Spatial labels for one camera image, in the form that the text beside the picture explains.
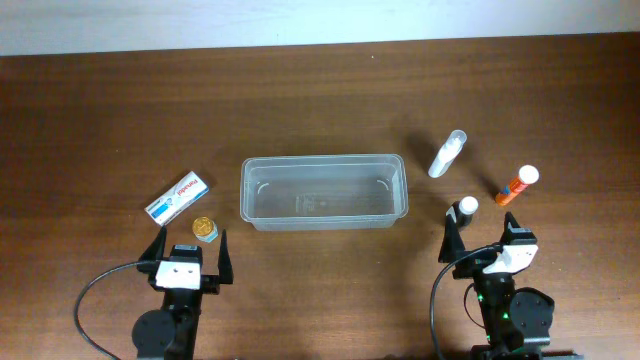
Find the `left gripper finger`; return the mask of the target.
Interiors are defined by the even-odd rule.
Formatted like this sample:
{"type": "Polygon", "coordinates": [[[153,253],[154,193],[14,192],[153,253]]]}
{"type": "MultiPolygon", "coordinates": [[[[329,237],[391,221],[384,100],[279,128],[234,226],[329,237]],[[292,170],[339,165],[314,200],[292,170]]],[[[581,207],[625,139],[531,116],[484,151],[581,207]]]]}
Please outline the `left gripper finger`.
{"type": "Polygon", "coordinates": [[[161,260],[164,255],[166,245],[167,228],[162,226],[152,243],[139,257],[140,261],[161,260]]]}
{"type": "Polygon", "coordinates": [[[233,267],[230,259],[227,234],[225,230],[223,230],[221,233],[217,267],[218,267],[218,276],[220,278],[233,277],[233,267]]]}

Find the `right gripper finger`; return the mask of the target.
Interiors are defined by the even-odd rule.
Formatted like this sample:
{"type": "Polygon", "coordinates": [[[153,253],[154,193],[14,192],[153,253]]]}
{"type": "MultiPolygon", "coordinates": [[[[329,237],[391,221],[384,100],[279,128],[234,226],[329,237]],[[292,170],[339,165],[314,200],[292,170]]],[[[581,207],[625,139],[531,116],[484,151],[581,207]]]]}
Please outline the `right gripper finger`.
{"type": "Polygon", "coordinates": [[[466,254],[457,222],[452,215],[445,216],[445,232],[440,248],[438,262],[451,263],[466,254]]]}
{"type": "Polygon", "coordinates": [[[501,236],[502,244],[511,244],[520,237],[521,227],[517,223],[514,215],[511,212],[505,213],[504,229],[501,236]]]}

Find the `dark bottle white cap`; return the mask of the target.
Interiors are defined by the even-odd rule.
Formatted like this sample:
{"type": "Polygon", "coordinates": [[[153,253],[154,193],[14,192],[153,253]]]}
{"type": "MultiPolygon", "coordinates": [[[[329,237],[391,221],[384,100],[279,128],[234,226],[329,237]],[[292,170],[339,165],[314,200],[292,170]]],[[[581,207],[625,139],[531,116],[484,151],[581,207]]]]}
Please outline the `dark bottle white cap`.
{"type": "Polygon", "coordinates": [[[466,196],[454,202],[446,211],[446,215],[454,220],[458,230],[462,230],[471,224],[478,207],[479,202],[475,197],[466,196]]]}

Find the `orange tube white cap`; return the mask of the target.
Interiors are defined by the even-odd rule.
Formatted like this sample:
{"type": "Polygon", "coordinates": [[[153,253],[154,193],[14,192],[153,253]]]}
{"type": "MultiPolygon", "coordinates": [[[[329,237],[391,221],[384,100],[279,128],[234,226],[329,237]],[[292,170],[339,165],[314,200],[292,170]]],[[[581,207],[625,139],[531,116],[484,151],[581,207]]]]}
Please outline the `orange tube white cap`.
{"type": "Polygon", "coordinates": [[[533,165],[522,166],[517,176],[495,196],[495,202],[500,206],[506,206],[529,185],[536,183],[539,177],[539,171],[533,165]]]}

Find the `white Panadol box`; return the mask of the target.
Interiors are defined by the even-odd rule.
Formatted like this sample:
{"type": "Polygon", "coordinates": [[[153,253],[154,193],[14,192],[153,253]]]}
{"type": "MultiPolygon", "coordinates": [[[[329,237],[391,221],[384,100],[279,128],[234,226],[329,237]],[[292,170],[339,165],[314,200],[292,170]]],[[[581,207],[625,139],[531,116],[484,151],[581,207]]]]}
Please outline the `white Panadol box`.
{"type": "Polygon", "coordinates": [[[159,226],[166,226],[209,191],[209,186],[193,171],[145,207],[159,226]]]}

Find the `white spray bottle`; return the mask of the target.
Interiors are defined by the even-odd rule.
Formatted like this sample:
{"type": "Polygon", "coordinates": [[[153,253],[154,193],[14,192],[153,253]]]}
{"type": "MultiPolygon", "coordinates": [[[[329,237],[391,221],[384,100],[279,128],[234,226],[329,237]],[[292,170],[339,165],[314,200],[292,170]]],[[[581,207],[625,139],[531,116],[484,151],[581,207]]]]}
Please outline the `white spray bottle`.
{"type": "Polygon", "coordinates": [[[452,131],[446,142],[437,152],[428,170],[428,175],[431,178],[441,177],[459,155],[466,140],[467,135],[463,130],[456,129],[452,131]]]}

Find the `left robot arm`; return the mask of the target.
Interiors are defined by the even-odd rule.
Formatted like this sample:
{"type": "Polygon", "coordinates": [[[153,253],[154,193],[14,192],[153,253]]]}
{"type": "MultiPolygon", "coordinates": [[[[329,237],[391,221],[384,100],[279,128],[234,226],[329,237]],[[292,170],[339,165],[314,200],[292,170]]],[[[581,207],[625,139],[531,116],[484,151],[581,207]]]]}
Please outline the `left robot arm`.
{"type": "Polygon", "coordinates": [[[221,235],[218,272],[213,275],[202,272],[203,249],[197,245],[175,245],[165,256],[166,236],[163,227],[136,266],[148,276],[149,285],[163,294],[161,307],[142,314],[133,326],[138,359],[192,359],[202,298],[234,283],[226,234],[221,235]]]}

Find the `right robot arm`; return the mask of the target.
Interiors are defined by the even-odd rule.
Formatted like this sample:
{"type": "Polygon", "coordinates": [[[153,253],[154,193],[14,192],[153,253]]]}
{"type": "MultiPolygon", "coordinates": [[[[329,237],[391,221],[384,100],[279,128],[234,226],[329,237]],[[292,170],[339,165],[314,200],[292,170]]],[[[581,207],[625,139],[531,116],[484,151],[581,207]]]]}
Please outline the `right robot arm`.
{"type": "Polygon", "coordinates": [[[429,301],[429,326],[436,355],[444,357],[435,326],[436,292],[444,276],[451,273],[457,280],[472,281],[470,287],[476,292],[482,315],[487,343],[474,345],[471,359],[580,359],[582,356],[574,352],[543,350],[551,342],[555,302],[535,288],[515,287],[514,276],[531,265],[538,251],[534,233],[520,226],[508,212],[499,241],[468,250],[460,230],[470,221],[469,215],[454,208],[445,213],[445,233],[438,257],[445,267],[433,283],[429,301]]]}

